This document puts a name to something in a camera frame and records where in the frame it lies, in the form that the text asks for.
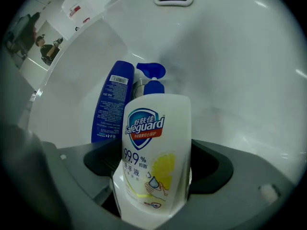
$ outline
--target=bottle label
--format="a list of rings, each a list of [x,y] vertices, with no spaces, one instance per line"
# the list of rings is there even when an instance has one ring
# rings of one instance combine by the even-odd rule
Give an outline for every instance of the bottle label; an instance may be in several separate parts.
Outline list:
[[[139,108],[128,116],[125,134],[128,134],[133,146],[137,150],[144,148],[152,138],[162,135],[165,117],[159,119],[157,112]]]
[[[138,108],[128,115],[123,136],[132,145],[123,147],[127,195],[132,202],[159,210],[169,209],[166,204],[170,201],[176,155],[175,152],[159,153],[148,144],[162,136],[165,120],[164,115],[159,117],[154,110]]]
[[[127,78],[116,75],[111,75],[106,82],[97,107],[96,123],[93,125],[96,134],[92,137],[92,142],[120,136],[127,84]]]

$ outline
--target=blue shampoo bottle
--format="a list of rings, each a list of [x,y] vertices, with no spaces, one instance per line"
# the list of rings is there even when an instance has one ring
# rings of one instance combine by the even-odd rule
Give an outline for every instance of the blue shampoo bottle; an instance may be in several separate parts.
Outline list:
[[[92,142],[121,138],[124,109],[130,101],[133,77],[132,64],[120,60],[114,64],[97,102],[92,126]]]

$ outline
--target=person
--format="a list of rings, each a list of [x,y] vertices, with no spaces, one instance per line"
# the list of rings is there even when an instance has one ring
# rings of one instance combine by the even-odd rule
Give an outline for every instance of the person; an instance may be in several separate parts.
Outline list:
[[[54,45],[45,44],[45,40],[42,36],[36,38],[35,44],[40,47],[40,53],[48,61],[53,61],[59,52],[59,43],[56,41]]]

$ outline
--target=safeguard logo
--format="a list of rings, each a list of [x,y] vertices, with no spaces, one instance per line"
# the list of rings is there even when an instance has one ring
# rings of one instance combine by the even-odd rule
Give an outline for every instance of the safeguard logo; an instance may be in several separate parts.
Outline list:
[[[165,117],[159,119],[157,112],[148,108],[138,108],[128,116],[125,134],[137,150],[144,148],[152,138],[162,135]]]

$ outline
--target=hand illustration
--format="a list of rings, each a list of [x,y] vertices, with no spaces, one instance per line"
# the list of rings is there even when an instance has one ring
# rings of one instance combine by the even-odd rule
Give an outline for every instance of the hand illustration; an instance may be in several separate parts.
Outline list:
[[[146,191],[152,196],[166,201],[169,190],[166,190],[161,182],[159,182],[159,186],[157,188],[153,188],[149,185],[149,183],[145,183],[145,188]]]

